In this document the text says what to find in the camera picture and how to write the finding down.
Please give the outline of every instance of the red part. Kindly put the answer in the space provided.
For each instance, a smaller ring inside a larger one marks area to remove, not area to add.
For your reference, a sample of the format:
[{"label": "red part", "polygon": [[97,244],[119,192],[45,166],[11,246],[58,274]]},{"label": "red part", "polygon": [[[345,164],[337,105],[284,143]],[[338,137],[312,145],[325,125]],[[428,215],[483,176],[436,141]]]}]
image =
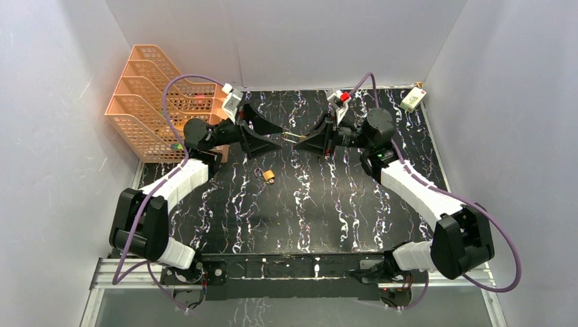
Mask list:
[{"label": "red part", "polygon": [[343,93],[341,94],[341,97],[339,97],[339,98],[340,98],[343,102],[345,102],[345,101],[349,100],[349,93],[343,92]]}]

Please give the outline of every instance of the white wall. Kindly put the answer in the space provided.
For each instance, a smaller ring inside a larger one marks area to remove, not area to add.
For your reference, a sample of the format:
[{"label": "white wall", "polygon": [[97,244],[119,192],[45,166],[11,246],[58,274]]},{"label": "white wall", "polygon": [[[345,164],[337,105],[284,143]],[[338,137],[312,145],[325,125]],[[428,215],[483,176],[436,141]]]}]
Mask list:
[{"label": "white wall", "polygon": [[104,1],[0,1],[0,326],[77,326],[136,157],[104,118],[130,47]]},{"label": "white wall", "polygon": [[424,80],[466,0],[106,0],[127,41],[256,89]]},{"label": "white wall", "polygon": [[[578,320],[578,3],[469,0],[425,87],[453,191],[480,202],[511,233],[523,266],[500,295],[509,326]],[[491,268],[513,278],[494,233]]]}]

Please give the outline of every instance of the purple cable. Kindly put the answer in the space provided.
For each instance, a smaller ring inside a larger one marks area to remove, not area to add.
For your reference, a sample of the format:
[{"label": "purple cable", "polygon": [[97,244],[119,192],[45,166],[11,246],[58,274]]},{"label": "purple cable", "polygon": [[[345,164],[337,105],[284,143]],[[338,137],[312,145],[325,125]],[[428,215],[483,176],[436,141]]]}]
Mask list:
[{"label": "purple cable", "polygon": [[[212,79],[208,76],[197,75],[197,74],[185,74],[185,75],[180,75],[180,76],[173,78],[164,88],[163,98],[162,98],[163,116],[166,119],[166,122],[168,123],[170,130],[173,132],[174,136],[177,138],[177,141],[179,141],[179,144],[183,147],[183,149],[186,149],[185,148],[185,142],[183,141],[183,138],[181,137],[181,135],[179,135],[179,131],[177,131],[177,129],[174,128],[174,125],[170,121],[170,117],[168,116],[168,111],[166,109],[166,97],[168,95],[168,90],[170,89],[170,87],[174,83],[176,83],[179,80],[182,80],[183,78],[202,78],[204,80],[208,80],[208,81],[211,81],[213,83],[216,83],[216,84],[220,85],[221,87],[224,86],[224,84],[219,82],[218,80]],[[189,160],[189,153],[188,153],[188,151],[185,151],[185,159],[183,159],[183,163],[181,164],[181,167],[184,167],[188,160]]]},{"label": "purple cable", "polygon": [[184,310],[185,312],[188,312],[189,308],[186,305],[177,301],[172,295],[170,295],[170,293],[167,290],[165,290],[165,288],[158,281],[157,277],[155,277],[155,274],[153,274],[153,270],[151,269],[151,262],[148,260],[145,262],[147,263],[147,268],[149,269],[149,275],[151,276],[153,282],[159,288],[159,290],[161,290],[164,293],[164,295],[166,295],[167,298],[171,299],[171,301],[173,301],[173,303],[176,304],[178,308]]},{"label": "purple cable", "polygon": [[481,212],[482,215],[484,215],[491,222],[491,224],[494,225],[494,227],[496,227],[496,229],[501,233],[501,235],[504,237],[504,239],[508,243],[508,246],[510,247],[512,254],[514,255],[514,262],[516,264],[516,275],[514,277],[514,281],[512,281],[512,283],[510,285],[508,285],[506,287],[502,287],[502,288],[489,287],[489,286],[483,285],[482,283],[480,283],[478,281],[473,280],[471,277],[467,276],[466,274],[463,274],[463,277],[465,279],[467,279],[470,283],[481,288],[482,290],[487,290],[490,292],[505,293],[505,292],[509,292],[509,291],[515,289],[516,286],[518,286],[518,284],[520,283],[520,279],[522,276],[522,267],[521,267],[521,262],[520,262],[520,256],[518,254],[518,250],[516,249],[516,246],[514,245],[514,242],[512,241],[510,236],[504,231],[504,228],[502,227],[502,225],[500,225],[500,223],[498,223],[496,218],[494,218],[492,215],[490,215],[484,208],[478,206],[477,204],[475,204],[475,203],[473,203],[473,202],[469,201],[468,199],[465,199],[461,196],[456,196],[456,195],[454,195],[448,191],[444,191],[443,189],[438,189],[435,186],[430,186],[428,183],[423,181],[421,178],[419,178],[418,176],[413,174],[411,172],[411,170],[409,169],[409,167],[406,165],[406,160],[401,155],[401,151],[397,147],[397,144],[395,142],[393,142],[393,140],[391,141],[391,144],[393,145],[393,148],[395,149],[395,152],[397,153],[397,157],[399,158],[400,162],[404,165],[406,172],[408,172],[408,174],[410,174],[414,180],[416,180],[421,185],[428,186],[431,190],[433,190],[435,192],[438,192],[440,194],[443,194],[445,196],[449,196],[450,198],[453,198],[453,199],[456,199],[460,202],[463,202],[463,203],[467,204],[468,206],[471,206],[471,207],[475,208],[477,211]]},{"label": "purple cable", "polygon": [[[172,130],[172,132],[174,133],[174,136],[177,138],[177,140],[179,141],[179,144],[181,144],[181,146],[183,147],[183,149],[185,148],[185,142],[183,141],[182,137],[179,135],[179,131],[177,131],[176,128],[174,128],[174,125],[172,124],[172,121],[170,121],[170,117],[168,116],[168,111],[166,109],[166,97],[168,95],[168,91],[170,89],[170,87],[176,83],[179,80],[182,80],[183,78],[203,78],[205,80],[209,80],[211,82],[214,82],[220,86],[223,86],[223,83],[214,80],[210,77],[207,76],[203,76],[203,75],[195,75],[195,74],[186,74],[186,75],[181,75],[181,76],[177,76],[175,78],[173,78],[164,88],[163,91],[163,98],[162,98],[162,110],[163,110],[163,115],[164,118],[166,119],[166,122],[169,126],[169,128]],[[182,161],[182,165],[181,167],[184,167],[185,164],[187,163],[187,161],[189,160],[189,153],[188,151],[185,151],[185,159],[183,159]],[[166,179],[163,179],[157,186],[155,186],[150,192],[149,194],[147,194],[147,196],[144,197],[144,200],[142,201],[142,203],[140,204],[140,206],[138,207],[138,210],[136,211],[136,216],[134,217],[134,221],[132,223],[132,226],[130,228],[130,233],[128,234],[127,237],[127,241],[125,243],[125,247],[123,248],[123,252],[121,254],[121,259],[119,260],[119,265],[117,266],[117,270],[115,271],[115,275],[112,277],[112,284],[116,285],[118,283],[120,283],[120,281],[122,281],[129,273],[131,273],[137,266],[141,266],[143,265],[145,262],[147,261],[143,261],[141,263],[139,263],[138,265],[135,265],[133,267],[131,267],[129,270],[127,270],[124,274],[122,274],[122,276],[119,276],[121,273],[121,270],[123,268],[123,265],[125,263],[126,257],[128,255],[128,250],[130,248],[130,244],[132,243],[132,239],[134,238],[134,233],[136,232],[136,228],[138,227],[138,222],[140,221],[140,218],[142,217],[142,213],[145,211],[145,208],[147,207],[147,204],[149,203],[149,200],[152,198],[153,194],[158,191],[162,185],[164,185],[164,183],[166,183],[166,181],[168,179],[170,179],[171,177],[173,177],[177,172],[180,172],[181,168],[177,168],[176,170],[174,170],[172,173],[170,173],[168,175],[168,177]]]},{"label": "purple cable", "polygon": [[376,98],[376,108],[379,108],[379,100],[378,100],[378,89],[376,87],[376,77],[374,76],[374,73],[369,72],[367,73],[362,79],[361,81],[359,81],[359,83],[357,83],[357,85],[353,88],[353,90],[351,90],[350,94],[355,94],[357,92],[357,90],[359,90],[359,87],[361,87],[361,85],[365,82],[365,80],[367,80],[368,77],[371,76],[371,83],[373,84],[374,87],[374,97]]},{"label": "purple cable", "polygon": [[427,287],[429,286],[429,273],[427,272],[427,270],[425,271],[425,285],[423,286],[423,291],[421,291],[421,294],[419,294],[419,297],[417,298],[416,302],[408,305],[407,307],[402,307],[402,310],[407,310],[407,309],[411,309],[413,307],[415,307],[418,303],[421,302],[421,300],[423,299],[425,292],[427,291]]}]

